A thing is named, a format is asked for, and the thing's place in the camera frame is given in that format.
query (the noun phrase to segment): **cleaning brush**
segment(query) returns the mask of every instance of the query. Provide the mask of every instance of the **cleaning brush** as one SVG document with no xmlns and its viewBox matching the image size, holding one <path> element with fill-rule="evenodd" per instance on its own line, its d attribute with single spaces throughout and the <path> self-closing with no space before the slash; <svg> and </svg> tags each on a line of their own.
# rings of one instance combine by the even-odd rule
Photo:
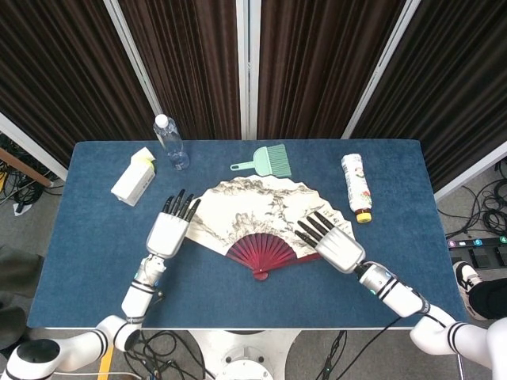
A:
<svg viewBox="0 0 507 380">
<path fill-rule="evenodd" d="M 253 161 L 231 165 L 231 170 L 255 169 L 259 176 L 272 174 L 275 177 L 290 177 L 291 166 L 288 164 L 285 145 L 263 146 L 253 154 Z"/>
</svg>

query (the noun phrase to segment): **folding fan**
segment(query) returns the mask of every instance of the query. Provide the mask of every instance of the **folding fan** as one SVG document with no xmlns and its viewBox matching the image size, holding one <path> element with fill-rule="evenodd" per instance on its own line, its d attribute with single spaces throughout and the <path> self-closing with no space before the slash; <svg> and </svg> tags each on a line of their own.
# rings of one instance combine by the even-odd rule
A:
<svg viewBox="0 0 507 380">
<path fill-rule="evenodd" d="M 317 191 L 288 178 L 236 177 L 208 189 L 190 223 L 187 238 L 252 270 L 268 271 L 319 258 L 294 230 L 318 211 L 353 238 L 352 225 Z"/>
</svg>

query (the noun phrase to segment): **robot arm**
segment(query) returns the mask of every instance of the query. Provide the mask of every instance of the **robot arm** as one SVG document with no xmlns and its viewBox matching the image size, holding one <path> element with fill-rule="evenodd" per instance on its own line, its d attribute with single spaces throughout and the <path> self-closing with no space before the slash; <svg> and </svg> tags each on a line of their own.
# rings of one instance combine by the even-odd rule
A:
<svg viewBox="0 0 507 380">
<path fill-rule="evenodd" d="M 356 273 L 359 282 L 400 317 L 421 314 L 422 319 L 410 332 L 418 348 L 430 355 L 460 354 L 491 368 L 494 380 L 507 378 L 507 318 L 495 322 L 488 330 L 455 321 L 387 268 L 365 261 L 365 251 L 360 244 L 318 212 L 315 216 L 322 225 L 312 218 L 308 220 L 318 232 L 300 222 L 309 235 L 299 231 L 296 234 L 338 271 Z"/>
<path fill-rule="evenodd" d="M 69 339 L 41 339 L 25 342 L 11 355 L 0 380 L 50 379 L 55 371 L 72 372 L 99 360 L 110 345 L 128 351 L 139 339 L 143 320 L 158 281 L 166 270 L 164 260 L 176 255 L 196 213 L 200 200 L 189 208 L 193 195 L 182 203 L 184 190 L 171 196 L 147 239 L 148 257 L 141 265 L 121 305 L 125 319 L 109 316 L 89 332 Z"/>
</svg>

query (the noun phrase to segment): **wooden stick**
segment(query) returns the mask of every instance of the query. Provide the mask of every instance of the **wooden stick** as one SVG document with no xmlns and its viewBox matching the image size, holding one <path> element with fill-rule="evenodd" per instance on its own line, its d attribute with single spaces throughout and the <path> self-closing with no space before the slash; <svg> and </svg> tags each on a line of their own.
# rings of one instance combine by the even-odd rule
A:
<svg viewBox="0 0 507 380">
<path fill-rule="evenodd" d="M 3 150 L 2 148 L 0 148 L 0 160 L 4 161 L 7 165 L 12 166 L 15 169 L 19 170 L 20 172 L 26 174 L 34 181 L 39 182 L 45 188 L 50 188 L 52 186 L 52 182 L 48 178 L 38 173 L 36 170 L 26 165 L 18 158 L 15 158 L 12 154 Z"/>
</svg>

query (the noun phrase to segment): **sneaker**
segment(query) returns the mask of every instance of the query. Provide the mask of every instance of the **sneaker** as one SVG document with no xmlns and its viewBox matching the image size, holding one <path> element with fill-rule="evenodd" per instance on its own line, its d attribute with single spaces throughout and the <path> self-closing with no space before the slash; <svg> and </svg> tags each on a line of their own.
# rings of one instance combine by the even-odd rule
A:
<svg viewBox="0 0 507 380">
<path fill-rule="evenodd" d="M 463 299 L 468 313 L 470 313 L 471 316 L 478 321 L 485 321 L 486 318 L 472 309 L 470 300 L 468 299 L 468 293 L 471 288 L 478 283 L 481 283 L 482 279 L 479 277 L 474 267 L 465 261 L 458 261 L 456 264 L 452 265 L 452 268 L 454 269 L 454 275 L 456 276 L 456 282 L 458 283 L 459 294 Z"/>
</svg>

